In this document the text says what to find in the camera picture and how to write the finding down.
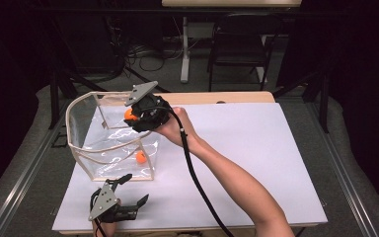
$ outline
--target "gray carpet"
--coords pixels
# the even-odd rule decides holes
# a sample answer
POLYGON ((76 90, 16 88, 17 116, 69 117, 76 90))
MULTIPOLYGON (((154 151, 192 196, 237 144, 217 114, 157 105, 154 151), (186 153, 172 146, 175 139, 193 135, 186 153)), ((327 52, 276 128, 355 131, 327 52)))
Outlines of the gray carpet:
MULTIPOLYGON (((282 39, 275 49, 268 73, 266 90, 276 90, 274 83, 285 43, 286 41, 282 39)), ((187 84, 180 82, 181 61, 179 59, 166 60, 160 70, 153 72, 142 70, 138 64, 139 59, 131 66, 141 75, 150 80, 157 80, 160 86, 172 92, 201 92, 207 90, 207 53, 208 50, 202 45, 195 46, 191 50, 189 82, 187 84)), ((144 69, 156 68, 160 65, 161 61, 153 57, 145 57, 141 61, 141 66, 144 69)), ((231 78, 246 77, 247 80, 252 80, 255 75, 249 74, 249 70, 248 72, 238 70, 221 75, 221 77, 224 76, 231 78)), ((99 85, 111 91, 122 91, 129 90, 133 84, 139 83, 141 81, 135 76, 123 73, 118 78, 99 83, 99 85)), ((76 86, 81 94, 90 91, 82 85, 78 84, 76 86)), ((256 90, 251 86, 214 87, 214 90, 252 89, 256 90)), ((281 104, 287 117, 316 191, 326 204, 324 210, 329 219, 327 224, 307 228, 302 236, 365 236, 362 227, 360 228, 356 221, 353 209, 350 207, 350 200, 345 196, 339 177, 334 171, 331 160, 333 154, 327 147, 325 137, 322 136, 319 126, 316 125, 316 116, 310 110, 310 108, 314 108, 314 105, 304 104, 298 97, 302 90, 302 88, 293 90, 284 97, 278 98, 277 101, 281 104)), ((44 141, 48 144, 48 148, 42 148, 42 161, 37 165, 37 173, 28 186, 28 191, 20 198, 20 204, 15 206, 16 211, 5 219, 5 223, 2 223, 0 218, 2 236, 60 235, 53 232, 51 226, 55 218, 54 213, 60 206, 66 191, 74 159, 68 148, 50 147, 53 140, 46 140, 48 138, 47 128, 50 119, 48 87, 38 92, 38 97, 40 105, 35 123, 0 181, 0 211, 11 190, 17 186, 19 177, 25 172, 25 167, 32 162, 32 159, 38 156, 38 150, 42 148, 44 141)), ((66 100, 61 96, 60 102, 63 103, 64 101, 66 100)), ((341 107, 333 100, 330 100, 328 119, 330 139, 342 158, 363 205, 366 207, 369 219, 378 233, 378 235, 372 236, 379 236, 379 197, 353 159, 349 149, 347 133, 342 122, 341 107)), ((64 132, 63 127, 58 127, 56 131, 58 132, 59 130, 61 133, 64 132)), ((58 140, 56 145, 63 144, 62 139, 63 137, 58 140)))

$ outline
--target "orange ball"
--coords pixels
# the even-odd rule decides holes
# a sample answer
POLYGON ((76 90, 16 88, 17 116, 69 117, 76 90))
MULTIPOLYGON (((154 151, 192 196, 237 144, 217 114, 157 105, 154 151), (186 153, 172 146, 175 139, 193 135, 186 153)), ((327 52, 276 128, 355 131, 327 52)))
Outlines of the orange ball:
POLYGON ((125 113, 124 113, 124 119, 126 119, 126 120, 137 120, 138 117, 135 116, 134 114, 132 114, 131 113, 132 111, 133 111, 132 108, 126 110, 125 113))
POLYGON ((144 162, 146 162, 146 156, 144 155, 143 151, 137 151, 136 161, 137 163, 140 163, 140 164, 143 164, 144 162))

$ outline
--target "black chair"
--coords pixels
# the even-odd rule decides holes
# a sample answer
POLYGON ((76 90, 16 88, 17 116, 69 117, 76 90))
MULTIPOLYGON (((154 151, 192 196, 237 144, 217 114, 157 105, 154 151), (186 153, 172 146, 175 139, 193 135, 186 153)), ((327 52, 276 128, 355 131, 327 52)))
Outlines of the black chair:
POLYGON ((213 65, 253 67, 251 73, 256 67, 262 67, 263 80, 258 76, 258 83, 255 84, 261 84, 263 90, 274 41, 282 27, 282 20, 275 15, 232 13, 220 18, 213 28, 212 46, 208 58, 208 91, 211 91, 213 83, 238 83, 214 82, 213 65), (270 37, 270 40, 263 42, 263 36, 270 37))

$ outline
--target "white table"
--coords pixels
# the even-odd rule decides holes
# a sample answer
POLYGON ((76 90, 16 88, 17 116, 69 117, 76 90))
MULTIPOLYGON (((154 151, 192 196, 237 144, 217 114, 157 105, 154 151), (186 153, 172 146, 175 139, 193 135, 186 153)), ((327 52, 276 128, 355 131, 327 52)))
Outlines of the white table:
MULTIPOLYGON (((187 104, 205 101, 260 101, 270 103, 227 103, 183 105, 198 133, 227 157, 249 171, 274 196, 292 226, 313 226, 328 221, 304 166, 281 107, 270 93, 178 94, 187 104)), ((165 99, 177 98, 165 94, 165 99)), ((135 204, 149 194, 137 219, 118 223, 118 231, 179 231, 218 228, 194 186, 184 151, 163 137, 155 164, 155 180, 128 182, 115 195, 125 205, 135 204)), ((218 215, 228 227, 252 227, 253 223, 225 193, 211 172, 192 157, 195 172, 218 215)), ((63 234, 91 233, 88 221, 91 194, 102 185, 91 182, 78 166, 54 221, 53 230, 63 234)))
MULTIPOLYGON (((184 8, 200 8, 200 7, 220 7, 220 8, 247 8, 247 7, 264 7, 264 8, 292 8, 299 7, 301 0, 162 0, 164 7, 184 7, 184 8)), ((183 67, 181 71, 181 82, 187 83, 189 81, 190 70, 190 53, 188 38, 210 38, 212 23, 194 24, 192 32, 199 32, 201 34, 191 35, 189 29, 189 22, 187 17, 183 21, 183 67)), ((260 76, 260 81, 265 80, 261 78, 264 74, 263 68, 257 68, 257 73, 260 76)))

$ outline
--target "chair backrest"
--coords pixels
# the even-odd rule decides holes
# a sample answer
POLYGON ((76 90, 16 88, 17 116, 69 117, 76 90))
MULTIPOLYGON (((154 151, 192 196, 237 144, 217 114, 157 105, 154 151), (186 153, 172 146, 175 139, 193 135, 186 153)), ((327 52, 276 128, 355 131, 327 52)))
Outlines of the chair backrest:
POLYGON ((221 17, 214 25, 214 35, 277 35, 282 21, 272 14, 231 13, 221 17))

